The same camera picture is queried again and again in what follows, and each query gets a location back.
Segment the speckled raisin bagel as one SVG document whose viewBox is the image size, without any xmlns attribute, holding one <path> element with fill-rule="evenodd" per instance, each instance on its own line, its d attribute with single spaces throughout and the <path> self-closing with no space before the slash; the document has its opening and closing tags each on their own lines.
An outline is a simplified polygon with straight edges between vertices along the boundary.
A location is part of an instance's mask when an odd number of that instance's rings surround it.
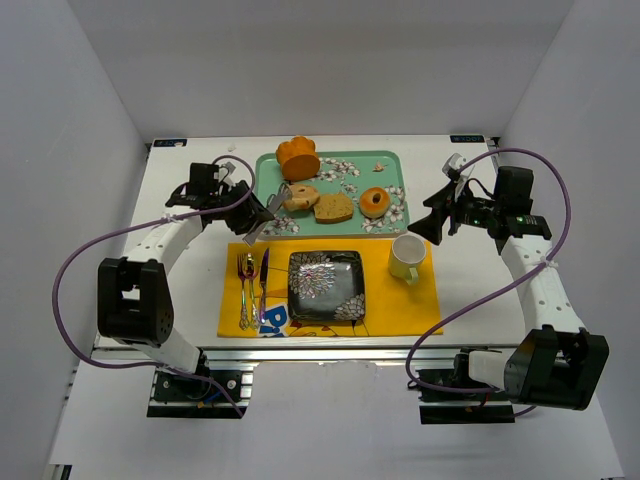
<svg viewBox="0 0 640 480">
<path fill-rule="evenodd" d="M 283 207 L 289 211 L 309 210 L 319 200 L 318 190 L 306 184 L 291 184 L 288 186 L 291 196 L 283 202 Z"/>
</svg>

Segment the brown bread slice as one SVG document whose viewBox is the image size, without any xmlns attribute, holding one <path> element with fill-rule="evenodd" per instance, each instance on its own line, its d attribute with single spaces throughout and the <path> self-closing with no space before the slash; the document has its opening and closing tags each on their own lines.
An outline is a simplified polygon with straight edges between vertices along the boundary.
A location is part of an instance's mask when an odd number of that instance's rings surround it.
<svg viewBox="0 0 640 480">
<path fill-rule="evenodd" d="M 354 204 L 344 193 L 323 194 L 313 207 L 315 221 L 320 224 L 336 224 L 350 220 Z"/>
</svg>

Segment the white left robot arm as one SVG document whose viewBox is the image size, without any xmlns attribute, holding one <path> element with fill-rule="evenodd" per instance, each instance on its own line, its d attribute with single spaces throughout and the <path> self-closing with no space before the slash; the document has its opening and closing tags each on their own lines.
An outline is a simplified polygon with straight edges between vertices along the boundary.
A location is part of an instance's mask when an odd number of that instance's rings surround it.
<svg viewBox="0 0 640 480">
<path fill-rule="evenodd" d="M 204 228 L 224 220 L 244 236 L 272 219 L 244 181 L 220 176 L 229 166 L 194 163 L 187 183 L 167 202 L 166 215 L 148 223 L 149 235 L 128 255 L 98 268 L 97 323 L 101 336 L 144 353 L 148 364 L 193 382 L 211 378 L 204 351 L 174 327 L 167 277 Z M 359 324 L 374 336 L 413 335 L 441 319 L 436 289 L 391 284 L 381 262 L 380 241 L 261 243 L 267 276 L 286 259 L 287 317 L 313 325 Z"/>
</svg>

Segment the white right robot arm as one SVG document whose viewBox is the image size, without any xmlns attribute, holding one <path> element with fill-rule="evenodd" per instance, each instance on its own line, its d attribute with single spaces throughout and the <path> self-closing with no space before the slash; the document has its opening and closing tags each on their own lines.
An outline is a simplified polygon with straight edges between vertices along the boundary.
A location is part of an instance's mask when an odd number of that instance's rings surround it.
<svg viewBox="0 0 640 480">
<path fill-rule="evenodd" d="M 485 230 L 516 284 L 526 336 L 514 351 L 463 349 L 454 372 L 433 390 L 470 395 L 501 391 L 514 404 L 584 410 L 609 356 L 604 336 L 591 334 L 575 313 L 552 261 L 551 231 L 532 214 L 534 174 L 501 167 L 493 193 L 475 196 L 468 177 L 452 167 L 449 182 L 424 201 L 430 214 L 409 229 L 433 244 L 442 227 Z"/>
</svg>

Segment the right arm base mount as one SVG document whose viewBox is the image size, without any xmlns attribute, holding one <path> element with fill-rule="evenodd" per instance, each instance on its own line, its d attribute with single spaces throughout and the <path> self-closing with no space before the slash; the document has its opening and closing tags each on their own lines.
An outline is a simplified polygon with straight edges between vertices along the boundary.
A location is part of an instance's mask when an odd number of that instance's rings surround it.
<svg viewBox="0 0 640 480">
<path fill-rule="evenodd" d="M 486 388 L 486 385 L 469 377 L 469 354 L 463 348 L 446 368 L 419 368 L 418 378 L 424 383 L 456 389 L 444 392 L 416 385 L 408 388 L 419 392 L 419 414 L 422 425 L 481 425 L 515 422 L 512 404 L 502 392 L 473 393 L 470 389 Z"/>
</svg>

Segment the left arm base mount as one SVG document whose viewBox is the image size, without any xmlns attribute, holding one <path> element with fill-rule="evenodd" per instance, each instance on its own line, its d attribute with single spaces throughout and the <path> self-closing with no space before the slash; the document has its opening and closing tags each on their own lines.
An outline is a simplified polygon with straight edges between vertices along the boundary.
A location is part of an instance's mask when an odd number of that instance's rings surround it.
<svg viewBox="0 0 640 480">
<path fill-rule="evenodd" d="M 253 368 L 227 365 L 212 369 L 210 374 L 238 408 L 245 412 L 251 397 Z M 157 370 L 154 374 L 146 416 L 163 419 L 240 419 L 231 403 L 214 385 L 163 370 Z"/>
</svg>

